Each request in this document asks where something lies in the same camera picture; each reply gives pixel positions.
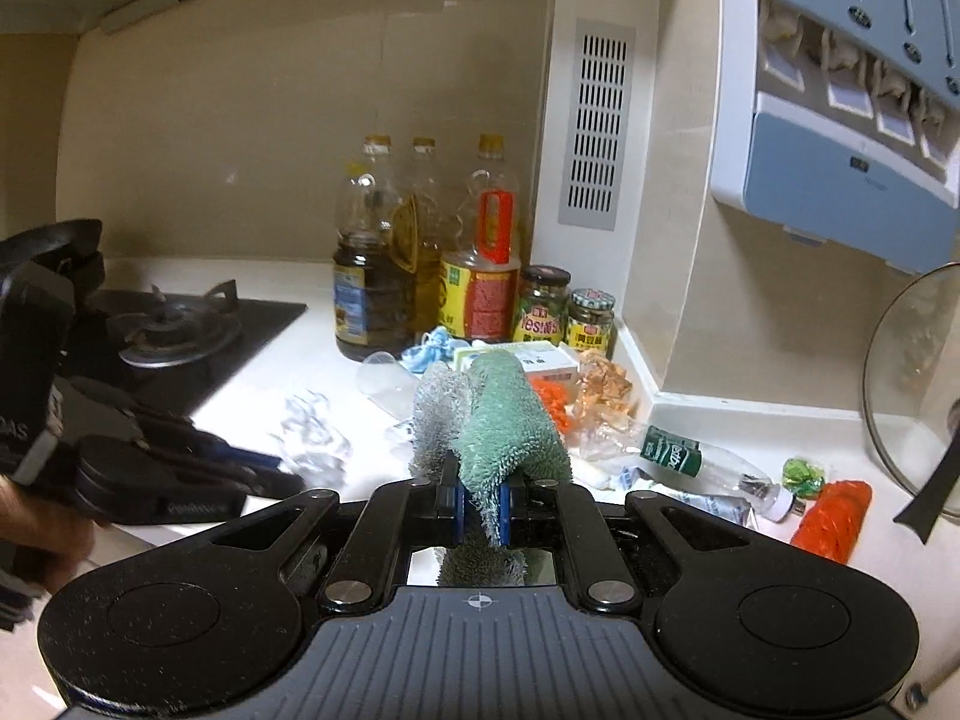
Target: pickle jar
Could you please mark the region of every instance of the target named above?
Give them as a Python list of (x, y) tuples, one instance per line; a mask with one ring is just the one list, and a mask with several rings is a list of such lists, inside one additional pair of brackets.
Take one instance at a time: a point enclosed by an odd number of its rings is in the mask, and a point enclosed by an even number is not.
[(520, 270), (514, 341), (560, 343), (569, 283), (570, 274), (563, 268), (528, 265)]
[(601, 290), (573, 290), (566, 318), (566, 343), (574, 349), (597, 349), (608, 354), (614, 304), (616, 298)]

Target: yellow bottle cap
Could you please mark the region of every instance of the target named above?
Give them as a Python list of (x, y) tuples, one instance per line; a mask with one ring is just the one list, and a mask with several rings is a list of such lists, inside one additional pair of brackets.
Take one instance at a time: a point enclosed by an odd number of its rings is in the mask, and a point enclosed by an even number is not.
[(503, 153), (503, 136), (490, 132), (483, 133), (480, 136), (477, 151), (494, 154)]

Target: green bottle label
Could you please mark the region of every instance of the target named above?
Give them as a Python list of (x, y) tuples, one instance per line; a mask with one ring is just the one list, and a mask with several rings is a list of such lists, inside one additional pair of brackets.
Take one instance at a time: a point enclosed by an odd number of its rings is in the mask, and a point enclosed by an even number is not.
[(703, 460), (700, 442), (674, 436), (654, 425), (647, 428), (647, 435), (640, 447), (640, 456), (686, 476), (696, 476)]

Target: crumpled plastic wrap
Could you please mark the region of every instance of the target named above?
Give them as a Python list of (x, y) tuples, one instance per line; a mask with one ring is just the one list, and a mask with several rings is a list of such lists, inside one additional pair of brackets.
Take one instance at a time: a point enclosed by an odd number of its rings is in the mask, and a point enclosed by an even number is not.
[(330, 402), (319, 392), (287, 398), (280, 423), (280, 470), (301, 477), (309, 488), (339, 490), (346, 478), (344, 462), (352, 455), (350, 442), (333, 427)]
[(633, 388), (622, 365), (611, 362), (596, 349), (581, 352), (580, 382), (573, 403), (573, 416), (583, 419), (598, 407), (627, 413)]

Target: pot lid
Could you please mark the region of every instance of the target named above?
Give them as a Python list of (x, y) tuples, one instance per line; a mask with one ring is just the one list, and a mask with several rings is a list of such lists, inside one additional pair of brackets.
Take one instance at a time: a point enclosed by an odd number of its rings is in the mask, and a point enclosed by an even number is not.
[[(960, 263), (920, 276), (890, 304), (863, 367), (863, 415), (880, 461), (917, 495), (960, 421)], [(942, 514), (960, 521), (960, 485)]]

